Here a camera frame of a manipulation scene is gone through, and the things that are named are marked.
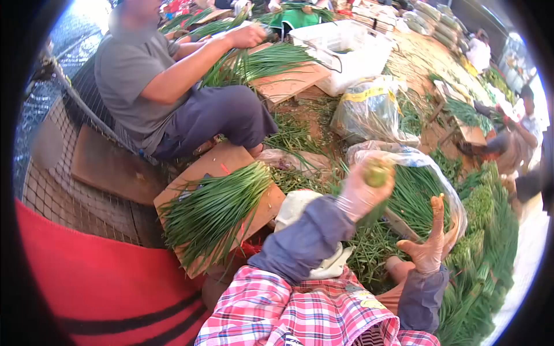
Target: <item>white shirt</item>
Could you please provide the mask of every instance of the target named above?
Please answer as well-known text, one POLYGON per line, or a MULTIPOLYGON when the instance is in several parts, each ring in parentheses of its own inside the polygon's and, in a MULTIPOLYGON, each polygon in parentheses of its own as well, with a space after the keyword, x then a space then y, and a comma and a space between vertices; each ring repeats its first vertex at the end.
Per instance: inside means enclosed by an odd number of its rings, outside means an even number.
POLYGON ((469 51, 465 55, 478 73, 482 73, 489 67, 490 47, 483 41, 472 38, 469 42, 469 51))

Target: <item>checkered fabric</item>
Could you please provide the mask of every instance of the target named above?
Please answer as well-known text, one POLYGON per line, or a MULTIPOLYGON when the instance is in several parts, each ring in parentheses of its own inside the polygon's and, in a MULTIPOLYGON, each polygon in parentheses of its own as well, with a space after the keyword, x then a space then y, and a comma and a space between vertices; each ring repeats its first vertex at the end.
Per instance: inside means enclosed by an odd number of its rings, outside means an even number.
POLYGON ((279 276, 242 267, 202 326, 195 345, 439 345, 400 321, 344 266, 339 278, 291 287, 279 276))

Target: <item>green cloth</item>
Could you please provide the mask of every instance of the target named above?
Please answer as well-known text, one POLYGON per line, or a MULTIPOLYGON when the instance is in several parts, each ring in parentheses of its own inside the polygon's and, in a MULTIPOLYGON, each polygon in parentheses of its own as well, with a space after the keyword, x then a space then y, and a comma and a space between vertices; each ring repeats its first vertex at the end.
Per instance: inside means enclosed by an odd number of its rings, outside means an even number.
POLYGON ((321 18, 315 13, 306 14, 300 9, 290 9, 277 13, 269 23, 269 27, 283 29, 285 23, 291 29, 298 29, 320 24, 321 18))

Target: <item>metal grid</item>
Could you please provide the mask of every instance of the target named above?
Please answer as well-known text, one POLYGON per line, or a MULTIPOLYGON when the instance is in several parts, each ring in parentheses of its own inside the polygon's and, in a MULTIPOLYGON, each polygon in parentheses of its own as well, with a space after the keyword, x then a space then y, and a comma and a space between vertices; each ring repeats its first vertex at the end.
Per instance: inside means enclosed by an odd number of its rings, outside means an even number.
POLYGON ((62 53, 59 62, 63 73, 58 70, 54 78, 38 82, 23 102, 13 156, 15 195, 26 206, 60 225, 135 245, 163 247, 162 229, 153 207, 116 197, 71 177, 82 125, 99 131, 107 140, 119 140, 124 147, 130 144, 124 131, 118 131, 121 128, 104 107, 96 88, 94 53, 102 36, 98 27, 83 23, 86 16, 79 12, 90 10, 90 6, 111 8, 106 0, 78 0, 64 13, 51 32, 55 47, 52 54, 62 53), (64 74, 80 97, 68 93, 71 87, 64 74), (90 111, 101 122, 92 121, 87 113, 90 111), (44 120, 52 121, 63 138, 61 158, 49 169, 41 169, 29 154, 34 131, 44 120))

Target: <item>red fabric with black stripes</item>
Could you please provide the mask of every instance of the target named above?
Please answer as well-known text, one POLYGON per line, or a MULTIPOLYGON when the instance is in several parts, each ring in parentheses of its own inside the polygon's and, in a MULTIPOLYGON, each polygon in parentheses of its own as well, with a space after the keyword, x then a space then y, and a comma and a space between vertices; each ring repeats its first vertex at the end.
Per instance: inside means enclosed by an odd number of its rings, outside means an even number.
POLYGON ((77 343, 182 345, 209 317, 172 252, 65 228, 19 200, 16 211, 39 288, 77 343))

